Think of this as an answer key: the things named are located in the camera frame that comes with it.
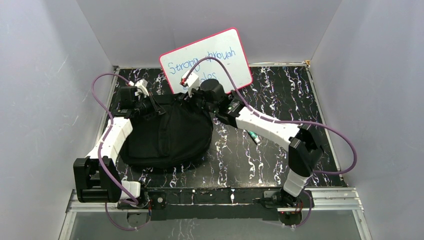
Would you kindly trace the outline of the black student backpack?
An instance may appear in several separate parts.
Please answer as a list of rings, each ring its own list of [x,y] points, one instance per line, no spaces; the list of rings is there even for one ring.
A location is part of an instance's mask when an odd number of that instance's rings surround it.
[[[119,155],[133,167],[169,169],[196,161],[209,149],[214,123],[210,114],[183,100],[184,94],[156,95],[164,114],[131,117],[132,132]]]

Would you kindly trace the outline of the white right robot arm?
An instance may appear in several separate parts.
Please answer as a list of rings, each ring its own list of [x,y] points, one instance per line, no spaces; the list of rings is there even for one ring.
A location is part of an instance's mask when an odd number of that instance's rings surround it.
[[[265,192],[259,202],[267,208],[300,206],[301,191],[324,153],[319,131],[311,124],[279,123],[275,117],[249,109],[235,91],[225,93],[216,79],[201,82],[186,71],[180,85],[187,89],[186,101],[214,114],[221,123],[254,132],[287,152],[289,173],[283,187],[278,193]]]

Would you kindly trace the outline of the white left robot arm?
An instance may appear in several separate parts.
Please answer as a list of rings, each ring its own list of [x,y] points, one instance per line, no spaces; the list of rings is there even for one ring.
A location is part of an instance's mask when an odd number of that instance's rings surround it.
[[[142,190],[140,182],[120,179],[116,163],[124,142],[133,131],[132,113],[140,109],[141,104],[146,103],[147,110],[155,109],[156,105],[145,79],[124,81],[126,85],[121,88],[124,99],[115,114],[97,97],[96,82],[91,84],[91,94],[109,120],[93,149],[73,163],[76,195],[81,203],[124,202],[137,208],[144,208],[149,203],[149,194]]]

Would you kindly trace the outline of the pink framed whiteboard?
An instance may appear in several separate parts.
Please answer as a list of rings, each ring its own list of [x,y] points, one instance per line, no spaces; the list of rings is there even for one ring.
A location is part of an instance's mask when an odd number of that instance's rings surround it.
[[[216,79],[226,93],[234,89],[249,86],[253,82],[248,60],[236,28],[229,28],[201,40],[174,49],[159,57],[159,62],[171,91],[185,93],[187,87],[180,82],[185,72],[205,57],[218,59],[227,69],[233,81],[230,81],[221,65],[212,59],[202,61],[193,73],[199,80]]]

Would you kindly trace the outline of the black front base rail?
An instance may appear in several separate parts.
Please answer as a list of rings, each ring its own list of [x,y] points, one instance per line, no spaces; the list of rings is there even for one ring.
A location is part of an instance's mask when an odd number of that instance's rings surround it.
[[[315,207],[312,192],[281,187],[147,188],[153,220],[256,219],[299,224]]]

